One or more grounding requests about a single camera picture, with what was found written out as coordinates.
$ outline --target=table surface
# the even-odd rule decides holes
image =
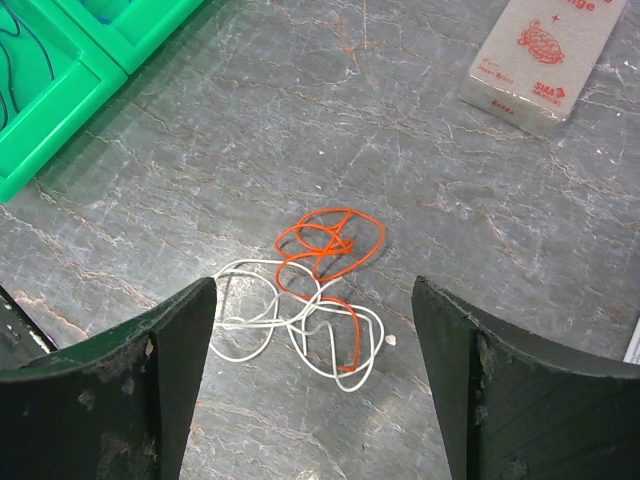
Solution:
[[[310,210],[363,210],[388,228],[386,248],[342,293],[379,312],[397,345],[353,394],[282,332],[245,364],[209,355],[183,478],[448,478],[416,275],[612,358],[638,308],[640,3],[543,140],[458,98],[505,3],[206,5],[0,206],[2,284],[70,345],[229,261],[277,259],[276,235]],[[227,291],[247,315],[267,301],[247,280]],[[214,340],[248,352],[249,337]]]

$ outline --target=green plastic tray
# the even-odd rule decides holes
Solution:
[[[8,106],[8,125],[0,131],[0,202],[8,202],[89,117],[126,81],[119,68],[53,3],[4,0],[47,50],[54,72],[33,38],[21,27],[12,37],[0,32],[11,58],[13,92],[8,91],[8,62],[0,50],[0,92]],[[0,28],[15,32],[0,4]],[[0,125],[3,121],[0,108]]]
[[[203,0],[53,0],[133,73]]]

